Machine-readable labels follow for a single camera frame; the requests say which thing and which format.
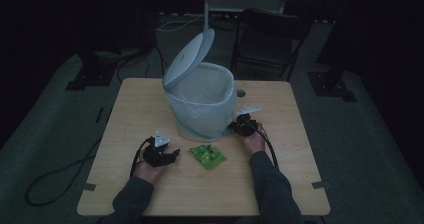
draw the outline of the white trash can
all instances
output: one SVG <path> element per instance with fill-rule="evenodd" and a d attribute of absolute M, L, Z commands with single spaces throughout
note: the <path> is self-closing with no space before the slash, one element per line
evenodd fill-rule
<path fill-rule="evenodd" d="M 236 104 L 232 73 L 220 65 L 201 62 L 215 32 L 208 29 L 175 57 L 163 78 L 169 105 L 183 138 L 213 142 L 227 132 Z"/>

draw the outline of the wooden table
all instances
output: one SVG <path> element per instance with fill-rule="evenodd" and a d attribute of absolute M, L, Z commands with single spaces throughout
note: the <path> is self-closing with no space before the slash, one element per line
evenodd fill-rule
<path fill-rule="evenodd" d="M 303 215 L 326 215 L 330 206 L 289 83 L 236 81 L 247 95 L 238 98 L 237 110 L 259 106 L 252 118 L 263 123 L 275 149 L 280 170 L 290 180 L 293 196 Z M 146 216 L 247 216 L 258 209 L 248 165 L 249 155 L 236 135 L 215 145 L 228 160 L 204 169 L 189 148 L 202 143 L 177 133 L 160 79 L 125 79 L 78 205 L 81 215 L 107 215 L 112 201 L 129 178 L 134 154 L 156 131 L 171 139 L 167 152 L 181 149 L 155 188 Z"/>

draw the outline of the forearm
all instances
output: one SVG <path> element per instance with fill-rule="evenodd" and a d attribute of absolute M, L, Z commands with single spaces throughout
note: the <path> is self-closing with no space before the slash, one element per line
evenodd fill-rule
<path fill-rule="evenodd" d="M 137 177 L 131 177 L 125 187 L 113 200 L 115 212 L 101 223 L 136 223 L 150 203 L 153 185 Z"/>
<path fill-rule="evenodd" d="M 303 223 L 290 183 L 261 151 L 250 160 L 261 223 Z"/>

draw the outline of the person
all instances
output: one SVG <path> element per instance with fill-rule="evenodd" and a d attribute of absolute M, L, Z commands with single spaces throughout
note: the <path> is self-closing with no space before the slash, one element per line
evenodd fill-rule
<path fill-rule="evenodd" d="M 292 197 L 288 179 L 272 164 L 265 152 L 265 140 L 255 132 L 249 137 L 241 137 L 245 148 L 251 154 L 251 168 L 255 197 L 260 216 L 241 218 L 236 224 L 300 224 L 302 214 Z M 143 211 L 149 205 L 155 183 L 167 166 L 153 168 L 147 162 L 137 165 L 133 176 L 113 200 L 115 212 L 100 219 L 97 223 L 138 223 Z"/>

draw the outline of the green snack bag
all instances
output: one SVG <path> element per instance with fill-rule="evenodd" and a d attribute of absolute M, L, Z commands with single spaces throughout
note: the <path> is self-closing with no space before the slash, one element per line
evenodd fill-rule
<path fill-rule="evenodd" d="M 208 170 L 227 160 L 227 158 L 212 145 L 200 145 L 190 148 L 190 151 L 194 154 L 194 158 Z"/>

